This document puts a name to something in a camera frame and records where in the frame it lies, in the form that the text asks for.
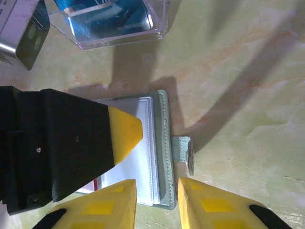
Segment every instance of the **acrylic box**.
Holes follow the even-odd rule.
[[[160,39],[165,0],[46,0],[50,22],[82,50]]]

